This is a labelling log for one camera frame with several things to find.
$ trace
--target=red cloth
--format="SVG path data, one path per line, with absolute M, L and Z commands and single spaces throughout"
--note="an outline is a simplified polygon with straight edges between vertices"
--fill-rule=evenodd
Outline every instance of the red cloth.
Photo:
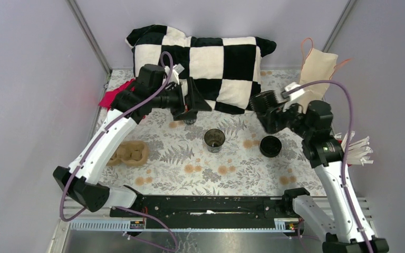
M 118 87 L 117 89 L 113 90 L 113 91 L 107 91 L 105 93 L 105 95 L 103 96 L 102 100 L 99 103 L 99 106 L 104 107 L 106 109 L 111 109 L 111 103 L 112 101 L 114 101 L 115 96 L 123 91 L 124 89 L 126 89 L 135 79 L 131 79 L 129 81 L 127 81 L 126 83 L 122 84 L 120 87 Z

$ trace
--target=white tassel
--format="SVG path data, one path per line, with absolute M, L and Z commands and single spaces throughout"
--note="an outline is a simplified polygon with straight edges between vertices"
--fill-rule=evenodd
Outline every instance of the white tassel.
M 341 138 L 340 133 L 335 135 L 335 138 L 340 139 Z M 342 149 L 345 149 L 345 143 L 347 141 L 347 136 L 349 133 L 346 133 L 344 138 L 342 139 L 341 142 L 341 147 Z M 350 135 L 350 140 L 355 136 L 355 132 L 352 131 Z M 373 150 L 368 146 L 370 144 L 369 142 L 370 137 L 367 136 L 367 138 L 364 138 L 362 140 L 353 142 L 349 146 L 349 154 L 347 156 L 347 164 L 360 164 L 364 166 L 364 164 L 369 163 L 372 164 L 373 160 L 369 160 L 370 157 L 367 156 L 368 154 L 373 153 Z

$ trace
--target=beige cloth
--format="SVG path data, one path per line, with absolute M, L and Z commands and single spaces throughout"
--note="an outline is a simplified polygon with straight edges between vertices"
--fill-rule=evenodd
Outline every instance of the beige cloth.
M 304 52 L 303 44 L 307 40 L 311 41 L 311 48 L 310 52 L 308 53 L 305 59 L 303 53 Z M 330 80 L 334 72 L 340 66 L 342 66 L 343 64 L 345 64 L 347 61 L 350 60 L 350 59 L 345 60 L 340 65 L 336 65 L 338 55 L 331 53 L 324 53 L 322 51 L 313 48 L 313 40 L 311 38 L 304 39 L 301 48 L 303 61 L 300 75 L 301 77 L 299 81 L 300 85 L 318 80 Z M 305 94 L 303 94 L 302 97 L 298 100 L 298 103 L 303 107 L 304 113 L 306 112 L 308 104 L 311 101 L 322 99 L 329 86 L 330 85 L 328 83 L 322 83 L 312 85 L 304 89 Z

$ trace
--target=orange string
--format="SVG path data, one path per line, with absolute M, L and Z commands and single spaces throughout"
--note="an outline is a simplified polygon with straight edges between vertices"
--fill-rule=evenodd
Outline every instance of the orange string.
M 308 54 L 306 55 L 306 58 L 308 58 L 308 56 L 311 54 L 311 51 L 313 50 L 313 47 L 314 47 L 314 43 L 313 43 L 313 39 L 312 39 L 312 38 L 308 37 L 308 38 L 306 38 L 306 39 L 304 39 L 304 40 L 302 41 L 302 43 L 301 43 L 301 51 L 302 51 L 302 66 L 301 66 L 301 71 L 302 71 L 302 69 L 303 69 L 303 65 L 305 64 L 305 60 L 306 60 L 306 58 L 305 58 L 305 53 L 303 52 L 303 44 L 304 44 L 305 41 L 307 41 L 307 40 L 310 40 L 310 41 L 311 41 L 311 48 L 310 48 L 310 51 L 308 52 Z
M 345 65 L 347 62 L 351 61 L 351 60 L 352 60 L 352 58 L 349 58 L 349 59 L 344 60 L 344 61 L 342 61 L 341 63 L 337 64 L 337 65 L 334 67 L 334 71 L 333 71 L 333 73 L 332 73 L 331 76 L 330 76 L 330 80 L 331 80 L 331 78 L 333 77 L 334 73 L 336 73 L 336 71 L 338 71 L 340 68 L 344 67 L 344 65 Z

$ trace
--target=black jar lid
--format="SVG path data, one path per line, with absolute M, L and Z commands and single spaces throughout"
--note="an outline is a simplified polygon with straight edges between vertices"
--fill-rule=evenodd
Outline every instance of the black jar lid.
M 260 152 L 266 157 L 276 157 L 282 150 L 281 141 L 274 136 L 266 136 L 260 142 Z

